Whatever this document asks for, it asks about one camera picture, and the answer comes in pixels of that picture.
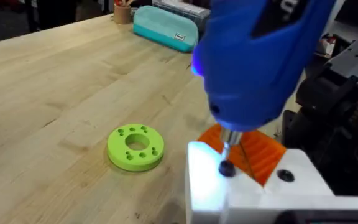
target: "wooden table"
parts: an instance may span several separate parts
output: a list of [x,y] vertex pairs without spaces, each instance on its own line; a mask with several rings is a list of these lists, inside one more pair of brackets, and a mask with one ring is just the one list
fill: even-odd
[[[211,126],[190,54],[109,16],[0,42],[0,223],[184,223],[186,146]],[[118,126],[165,140],[155,169],[106,155]]]

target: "green ring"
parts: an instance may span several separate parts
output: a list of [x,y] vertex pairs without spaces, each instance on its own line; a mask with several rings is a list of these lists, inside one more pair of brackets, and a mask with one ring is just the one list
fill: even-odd
[[[146,148],[133,150],[127,142],[141,142]],[[164,154],[164,141],[154,129],[141,124],[128,124],[115,129],[107,141],[107,154],[116,166],[133,172],[156,167]]]

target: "teal box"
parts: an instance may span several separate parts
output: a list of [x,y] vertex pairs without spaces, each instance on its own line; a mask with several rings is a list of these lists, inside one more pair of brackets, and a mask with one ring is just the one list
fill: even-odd
[[198,43],[193,21],[153,6],[136,10],[134,33],[182,52],[191,52]]

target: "orange 3d printed part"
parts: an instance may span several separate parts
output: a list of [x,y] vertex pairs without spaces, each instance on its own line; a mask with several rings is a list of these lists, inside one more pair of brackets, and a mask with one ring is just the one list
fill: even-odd
[[[217,152],[222,153],[221,130],[222,127],[215,124],[203,133],[198,141],[205,142]],[[285,147],[279,142],[255,130],[242,135],[240,146],[232,147],[229,160],[260,185],[264,185],[284,152]]]

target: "hole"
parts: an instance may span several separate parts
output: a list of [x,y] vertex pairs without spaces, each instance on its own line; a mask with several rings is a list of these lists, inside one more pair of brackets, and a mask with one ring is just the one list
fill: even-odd
[[125,138],[125,144],[133,150],[143,150],[150,144],[149,139],[143,134],[130,134]]
[[293,182],[295,180],[294,175],[288,170],[279,170],[277,171],[277,175],[285,182]]

